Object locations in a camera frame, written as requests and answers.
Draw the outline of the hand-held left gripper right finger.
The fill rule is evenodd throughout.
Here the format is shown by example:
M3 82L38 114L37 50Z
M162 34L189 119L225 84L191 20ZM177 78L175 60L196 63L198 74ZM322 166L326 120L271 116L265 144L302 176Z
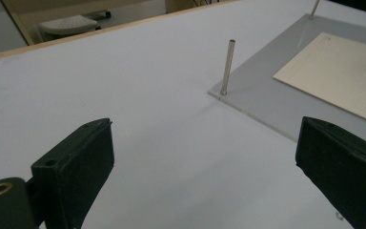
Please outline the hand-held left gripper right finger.
M354 229L366 229L366 141L333 123L303 117L296 165Z

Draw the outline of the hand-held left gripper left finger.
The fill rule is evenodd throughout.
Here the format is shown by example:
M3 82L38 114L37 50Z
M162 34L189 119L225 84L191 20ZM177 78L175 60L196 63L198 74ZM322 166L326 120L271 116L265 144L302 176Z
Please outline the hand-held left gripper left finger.
M86 123L31 165L47 229L80 229L114 165L112 122Z

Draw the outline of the clear acrylic frame plate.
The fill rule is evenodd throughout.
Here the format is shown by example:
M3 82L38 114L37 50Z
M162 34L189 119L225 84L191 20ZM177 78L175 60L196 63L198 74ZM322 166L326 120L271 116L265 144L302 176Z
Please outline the clear acrylic frame plate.
M304 116L334 123L366 140L366 119L274 79L322 32L366 44L366 27L304 15L230 74L225 95L220 83L209 94L292 140L298 139Z

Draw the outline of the paper picture sheet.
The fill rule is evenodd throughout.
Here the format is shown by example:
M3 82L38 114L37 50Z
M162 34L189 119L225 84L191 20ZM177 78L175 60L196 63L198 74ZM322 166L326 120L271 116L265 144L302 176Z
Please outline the paper picture sheet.
M365 43L323 32L274 79L366 119Z

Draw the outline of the grey perforated footrest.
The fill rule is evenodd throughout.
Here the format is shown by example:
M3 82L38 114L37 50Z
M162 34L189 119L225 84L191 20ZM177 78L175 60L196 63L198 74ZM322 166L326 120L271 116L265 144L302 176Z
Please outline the grey perforated footrest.
M83 15L55 19L39 24L39 30L51 38L69 37L100 29L100 25L95 20Z

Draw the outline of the dark chair base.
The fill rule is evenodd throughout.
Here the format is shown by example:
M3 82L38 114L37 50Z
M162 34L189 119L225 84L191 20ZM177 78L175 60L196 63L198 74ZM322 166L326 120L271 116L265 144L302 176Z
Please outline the dark chair base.
M95 11L86 14L86 17L94 20L109 19L112 13L109 10Z

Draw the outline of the metal standoff post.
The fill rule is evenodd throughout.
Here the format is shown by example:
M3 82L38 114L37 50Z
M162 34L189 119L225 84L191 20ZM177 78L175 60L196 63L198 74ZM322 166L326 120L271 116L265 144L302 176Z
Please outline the metal standoff post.
M221 95L227 94L228 83L229 83L233 56L234 56L234 46L235 46L235 40L231 39L229 41L228 50L227 50L227 58L226 58L224 75L223 75L222 84L221 84L221 90L220 90Z
M314 3L314 5L313 5L313 8L312 8L312 10L311 10L311 12L310 12L310 15L309 15L309 19L310 19L310 20L314 19L315 12L316 12L316 10L317 10L317 7L318 7L318 5L319 5L319 2L320 2L320 0L315 0L315 3Z

